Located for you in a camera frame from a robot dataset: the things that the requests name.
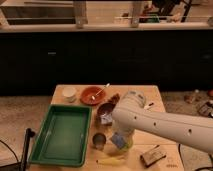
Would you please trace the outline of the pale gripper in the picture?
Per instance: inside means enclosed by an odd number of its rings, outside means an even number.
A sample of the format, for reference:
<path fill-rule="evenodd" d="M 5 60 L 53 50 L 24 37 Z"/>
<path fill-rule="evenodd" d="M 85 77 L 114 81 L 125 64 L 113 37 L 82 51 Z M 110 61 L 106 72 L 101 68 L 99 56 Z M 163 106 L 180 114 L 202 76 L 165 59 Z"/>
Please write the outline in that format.
<path fill-rule="evenodd" d="M 120 134 L 125 141 L 129 139 L 133 140 L 134 129 L 129 126 L 126 126 L 122 123 L 114 121 L 112 124 L 112 130 L 113 130 L 113 134 L 114 133 Z"/>

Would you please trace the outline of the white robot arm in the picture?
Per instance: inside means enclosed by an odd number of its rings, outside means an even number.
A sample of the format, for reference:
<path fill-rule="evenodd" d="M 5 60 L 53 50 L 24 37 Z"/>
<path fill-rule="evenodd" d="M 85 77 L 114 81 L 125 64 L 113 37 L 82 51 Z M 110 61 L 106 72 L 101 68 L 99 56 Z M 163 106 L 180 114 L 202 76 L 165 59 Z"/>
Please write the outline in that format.
<path fill-rule="evenodd" d="M 112 112 L 113 120 L 123 130 L 145 131 L 213 154 L 213 119 L 150 111 L 145 104 L 141 91 L 127 91 Z"/>

